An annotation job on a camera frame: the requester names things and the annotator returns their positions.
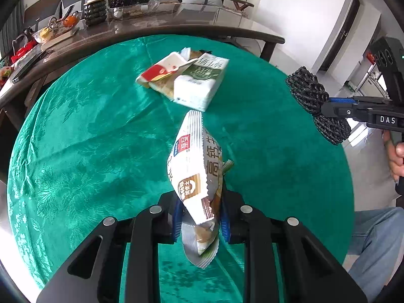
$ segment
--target paper tissue package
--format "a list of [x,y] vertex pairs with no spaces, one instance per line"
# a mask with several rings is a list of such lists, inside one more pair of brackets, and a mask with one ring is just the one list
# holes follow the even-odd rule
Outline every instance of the paper tissue package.
[[206,111],[219,88],[229,60],[204,53],[174,80],[174,102]]

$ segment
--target metal screw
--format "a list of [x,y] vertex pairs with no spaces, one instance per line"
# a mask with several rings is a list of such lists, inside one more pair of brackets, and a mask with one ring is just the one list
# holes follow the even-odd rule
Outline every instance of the metal screw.
[[149,209],[150,213],[152,213],[152,214],[160,213],[161,210],[162,210],[162,208],[161,208],[160,206],[158,206],[158,205],[153,205],[153,206]]
[[105,218],[102,223],[106,226],[113,225],[115,223],[115,219],[112,216]]
[[253,211],[253,208],[250,205],[243,205],[243,206],[240,207],[240,210],[243,213],[248,214],[248,213],[251,213]]
[[291,226],[297,226],[299,224],[299,220],[297,218],[288,218],[288,223]]

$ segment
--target red logo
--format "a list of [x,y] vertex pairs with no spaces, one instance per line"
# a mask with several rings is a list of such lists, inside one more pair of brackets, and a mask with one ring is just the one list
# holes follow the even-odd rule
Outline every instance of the red logo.
[[184,135],[180,137],[174,146],[174,156],[178,153],[182,152],[183,150],[189,149],[189,140],[191,138],[190,134]]

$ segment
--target curtain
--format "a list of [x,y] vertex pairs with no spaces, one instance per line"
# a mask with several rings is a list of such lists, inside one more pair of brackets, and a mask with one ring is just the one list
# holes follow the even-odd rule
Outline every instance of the curtain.
[[20,0],[0,31],[0,53],[4,57],[13,48],[13,40],[22,33],[24,5]]

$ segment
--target grapes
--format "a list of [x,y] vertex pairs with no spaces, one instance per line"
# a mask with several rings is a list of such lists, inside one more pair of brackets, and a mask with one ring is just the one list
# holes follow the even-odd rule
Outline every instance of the grapes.
[[110,2],[110,8],[133,6],[136,4],[145,4],[150,0],[112,0]]

